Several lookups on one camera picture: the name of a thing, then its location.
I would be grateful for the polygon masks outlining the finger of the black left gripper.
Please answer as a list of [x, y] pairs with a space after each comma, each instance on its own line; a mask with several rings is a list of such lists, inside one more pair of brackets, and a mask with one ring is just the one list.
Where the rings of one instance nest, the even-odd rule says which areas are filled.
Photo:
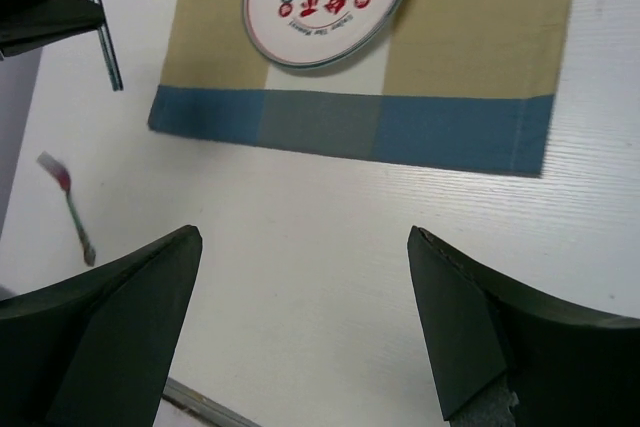
[[104, 24], [91, 0], [1, 0], [1, 56], [14, 57]]

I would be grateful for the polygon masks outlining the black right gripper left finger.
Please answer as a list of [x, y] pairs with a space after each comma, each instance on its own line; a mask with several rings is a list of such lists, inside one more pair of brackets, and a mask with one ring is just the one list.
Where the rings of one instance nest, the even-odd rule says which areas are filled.
[[3, 300], [2, 425], [152, 425], [201, 254], [199, 230], [184, 226]]

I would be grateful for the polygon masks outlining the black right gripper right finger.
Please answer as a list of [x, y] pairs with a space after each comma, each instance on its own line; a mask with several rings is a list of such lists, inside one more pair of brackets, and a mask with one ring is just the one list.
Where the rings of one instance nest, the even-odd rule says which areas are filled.
[[453, 426], [635, 426], [639, 322], [568, 302], [413, 227], [410, 274]]

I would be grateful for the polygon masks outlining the iridescent teal knife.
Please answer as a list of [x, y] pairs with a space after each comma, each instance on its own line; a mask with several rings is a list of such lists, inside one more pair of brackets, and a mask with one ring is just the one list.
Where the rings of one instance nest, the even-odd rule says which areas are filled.
[[[102, 0], [91, 1], [96, 3], [99, 7], [104, 8]], [[101, 26], [97, 29], [97, 32], [112, 90], [114, 92], [121, 92], [124, 90], [124, 83], [107, 20], [102, 22]]]

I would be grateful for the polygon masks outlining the iridescent fork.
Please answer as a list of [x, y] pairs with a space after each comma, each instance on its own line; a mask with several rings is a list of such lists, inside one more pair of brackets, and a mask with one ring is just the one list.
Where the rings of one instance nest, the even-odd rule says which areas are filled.
[[88, 267], [94, 267], [96, 251], [75, 207], [71, 192], [72, 181], [68, 169], [47, 152], [42, 152], [38, 156], [37, 163], [57, 182], [63, 191], [65, 201], [82, 248], [84, 263]]

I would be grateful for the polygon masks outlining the blue beige cloth placemat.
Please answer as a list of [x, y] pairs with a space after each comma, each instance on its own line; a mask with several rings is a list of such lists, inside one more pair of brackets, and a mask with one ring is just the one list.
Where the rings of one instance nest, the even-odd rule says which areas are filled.
[[243, 0], [177, 0], [148, 125], [321, 156], [537, 176], [572, 0], [402, 0], [339, 62], [290, 69]]

